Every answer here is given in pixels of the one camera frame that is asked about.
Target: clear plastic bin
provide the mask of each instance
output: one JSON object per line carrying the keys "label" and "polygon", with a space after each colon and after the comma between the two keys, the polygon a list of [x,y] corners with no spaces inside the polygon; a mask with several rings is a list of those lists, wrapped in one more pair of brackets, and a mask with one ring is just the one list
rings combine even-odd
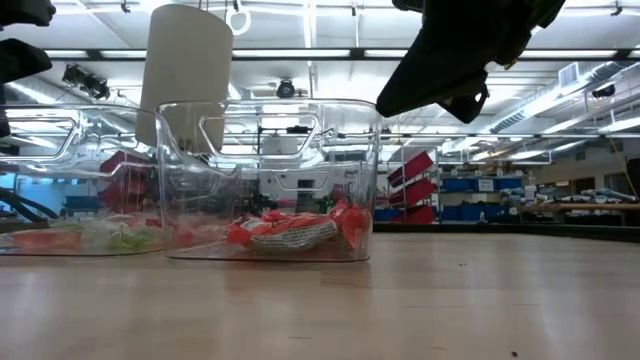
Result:
{"label": "clear plastic bin", "polygon": [[0,254],[162,249],[154,148],[119,106],[0,108]]}
{"label": "clear plastic bin", "polygon": [[168,256],[369,258],[380,137],[371,104],[184,102],[156,119]]}

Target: red shelf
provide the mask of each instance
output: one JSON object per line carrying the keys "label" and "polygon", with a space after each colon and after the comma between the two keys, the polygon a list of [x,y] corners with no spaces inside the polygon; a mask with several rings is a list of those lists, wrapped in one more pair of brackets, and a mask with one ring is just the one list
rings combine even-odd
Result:
{"label": "red shelf", "polygon": [[403,191],[403,189],[400,189],[389,197],[389,204],[391,206],[398,208],[410,208],[417,204],[418,201],[428,197],[436,191],[436,186],[428,178],[418,180],[408,185],[406,188],[406,204],[404,201]]}
{"label": "red shelf", "polygon": [[420,205],[407,210],[407,219],[405,221],[404,214],[400,214],[393,218],[392,222],[401,222],[405,224],[432,224],[436,219],[431,206]]}
{"label": "red shelf", "polygon": [[389,180],[389,184],[393,187],[398,187],[416,177],[418,174],[426,171],[433,165],[433,160],[427,155],[426,152],[421,152],[416,155],[413,159],[409,160],[404,166],[401,166],[394,170],[389,176],[387,176],[387,180]]}

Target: white cylinder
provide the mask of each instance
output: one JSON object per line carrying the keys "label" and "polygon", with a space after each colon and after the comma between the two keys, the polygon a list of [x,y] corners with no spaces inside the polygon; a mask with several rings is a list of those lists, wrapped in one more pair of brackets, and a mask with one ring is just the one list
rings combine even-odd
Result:
{"label": "white cylinder", "polygon": [[[227,99],[233,34],[224,20],[186,5],[164,5],[151,14],[147,60],[140,108],[153,112],[166,102]],[[189,107],[165,117],[178,144],[189,144],[193,152],[209,152],[199,120],[221,115],[215,106]],[[206,136],[220,149],[224,120],[204,122]],[[138,119],[136,138],[156,144],[155,124]]]}

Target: blue storage bin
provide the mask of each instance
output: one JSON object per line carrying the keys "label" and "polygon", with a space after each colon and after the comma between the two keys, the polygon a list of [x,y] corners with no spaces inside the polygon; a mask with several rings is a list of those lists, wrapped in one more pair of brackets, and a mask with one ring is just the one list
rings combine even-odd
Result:
{"label": "blue storage bin", "polygon": [[[489,186],[487,184],[483,184],[482,189],[480,188],[480,181],[483,183],[489,182]],[[471,180],[471,189],[474,191],[482,191],[482,192],[493,192],[497,191],[496,181],[494,179],[472,179]]]}
{"label": "blue storage bin", "polygon": [[400,215],[400,210],[376,209],[373,212],[373,221],[391,221]]}
{"label": "blue storage bin", "polygon": [[507,212],[509,211],[509,207],[502,205],[487,205],[484,207],[484,218],[489,220],[491,217],[498,216],[501,211]]}
{"label": "blue storage bin", "polygon": [[442,221],[460,221],[459,206],[445,206],[440,216]]}
{"label": "blue storage bin", "polygon": [[442,179],[442,191],[459,192],[471,190],[470,179]]}
{"label": "blue storage bin", "polygon": [[480,213],[484,211],[484,208],[484,206],[479,205],[460,205],[460,220],[478,221],[480,220]]}
{"label": "blue storage bin", "polygon": [[497,190],[502,189],[517,189],[522,187],[522,179],[497,179],[496,180]]}

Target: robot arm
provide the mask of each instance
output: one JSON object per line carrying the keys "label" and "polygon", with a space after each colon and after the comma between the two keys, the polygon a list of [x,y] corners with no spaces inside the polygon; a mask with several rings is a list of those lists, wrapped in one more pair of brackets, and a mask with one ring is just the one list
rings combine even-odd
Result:
{"label": "robot arm", "polygon": [[423,26],[382,89],[385,117],[437,103],[464,123],[489,96],[485,66],[514,64],[536,27],[551,24],[565,0],[392,0],[422,13]]}
{"label": "robot arm", "polygon": [[[49,26],[56,8],[50,0],[0,0],[0,31],[13,24]],[[47,54],[20,40],[0,41],[0,84],[51,69]]]}

